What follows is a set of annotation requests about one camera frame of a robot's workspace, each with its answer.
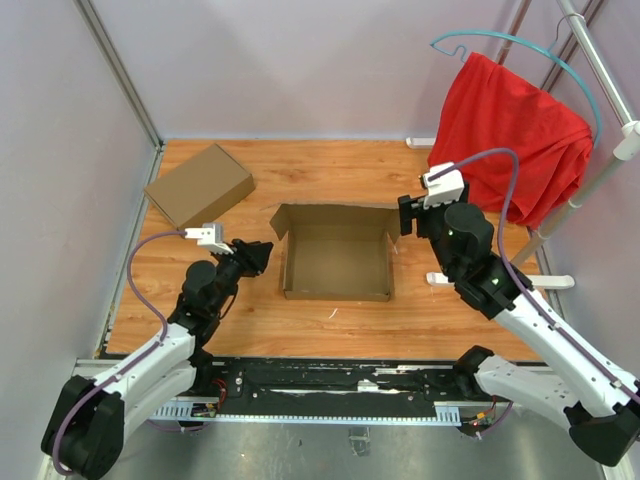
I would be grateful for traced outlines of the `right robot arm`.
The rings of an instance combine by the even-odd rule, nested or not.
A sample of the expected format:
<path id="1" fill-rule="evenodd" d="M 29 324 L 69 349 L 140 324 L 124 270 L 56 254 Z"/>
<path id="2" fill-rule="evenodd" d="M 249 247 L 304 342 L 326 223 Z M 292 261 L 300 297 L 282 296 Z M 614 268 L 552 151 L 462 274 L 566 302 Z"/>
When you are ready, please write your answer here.
<path id="1" fill-rule="evenodd" d="M 427 206 L 405 195 L 398 207 L 400 233 L 429 240 L 461 300 L 523 340 L 556 375 L 535 374 L 475 346 L 455 365 L 455 392 L 518 403 L 565 430 L 592 460 L 617 466 L 639 437 L 638 378 L 598 352 L 494 252 L 494 226 L 477 206 Z"/>

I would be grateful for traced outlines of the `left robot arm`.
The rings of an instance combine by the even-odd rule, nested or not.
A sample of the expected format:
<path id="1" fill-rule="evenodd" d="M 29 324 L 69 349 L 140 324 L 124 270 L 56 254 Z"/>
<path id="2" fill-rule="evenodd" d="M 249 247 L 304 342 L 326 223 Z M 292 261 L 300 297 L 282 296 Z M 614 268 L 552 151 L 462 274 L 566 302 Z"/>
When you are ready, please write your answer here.
<path id="1" fill-rule="evenodd" d="M 228 313 L 243 278 L 268 266 L 270 242 L 216 242 L 211 259 L 186 270 L 173 312 L 159 332 L 108 370 L 74 375 L 62 386 L 41 441 L 56 472 L 104 477 L 126 441 L 173 397 L 200 396 L 214 383 L 213 357 L 204 347 Z"/>

